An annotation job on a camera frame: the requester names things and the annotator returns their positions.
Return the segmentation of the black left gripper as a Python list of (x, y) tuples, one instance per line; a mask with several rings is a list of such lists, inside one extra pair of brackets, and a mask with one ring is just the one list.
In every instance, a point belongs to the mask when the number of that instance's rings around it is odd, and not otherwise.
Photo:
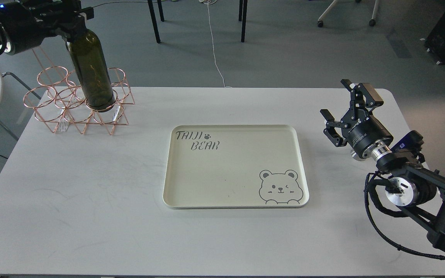
[(5, 53), (15, 55), (40, 46), (47, 37), (76, 41), (94, 18), (92, 7), (72, 11), (71, 0), (16, 0), (0, 3), (0, 23), (7, 39)]

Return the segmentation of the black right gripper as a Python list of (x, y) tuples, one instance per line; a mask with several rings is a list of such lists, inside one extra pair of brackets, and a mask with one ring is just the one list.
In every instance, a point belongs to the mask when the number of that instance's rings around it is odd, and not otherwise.
[[(354, 84), (349, 79), (341, 79), (341, 84), (350, 92), (350, 107), (341, 122), (335, 121), (328, 109), (320, 109), (326, 120), (323, 133), (335, 147), (346, 146), (347, 141), (355, 158), (366, 159), (370, 155), (368, 149), (376, 141), (383, 141), (387, 146), (393, 141), (392, 134), (372, 113), (384, 104), (384, 100), (369, 83)], [(346, 139), (336, 132), (336, 128), (343, 129), (342, 135)]]

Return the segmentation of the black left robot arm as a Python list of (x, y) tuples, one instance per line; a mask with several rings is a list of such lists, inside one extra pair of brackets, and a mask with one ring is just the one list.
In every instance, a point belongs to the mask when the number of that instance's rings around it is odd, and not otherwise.
[(40, 46), (47, 37), (74, 42), (94, 18), (79, 0), (0, 0), (0, 55), (15, 55)]

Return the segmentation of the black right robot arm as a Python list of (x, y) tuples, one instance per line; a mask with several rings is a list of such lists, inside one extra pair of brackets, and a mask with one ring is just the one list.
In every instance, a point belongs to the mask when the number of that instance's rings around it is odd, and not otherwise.
[(445, 256), (411, 250), (389, 239), (378, 229), (369, 209), (372, 202), (388, 216), (410, 217), (426, 229), (433, 248), (445, 252), (445, 177), (423, 167), (422, 135), (410, 131), (390, 147), (393, 136), (373, 115), (383, 105), (378, 92), (367, 83), (354, 84), (348, 79), (341, 83), (350, 93), (350, 107), (340, 121), (321, 109), (326, 121), (323, 132), (335, 147), (350, 145), (356, 160), (375, 160), (377, 170), (367, 174), (364, 185), (364, 206), (371, 225), (399, 251), (445, 260)]

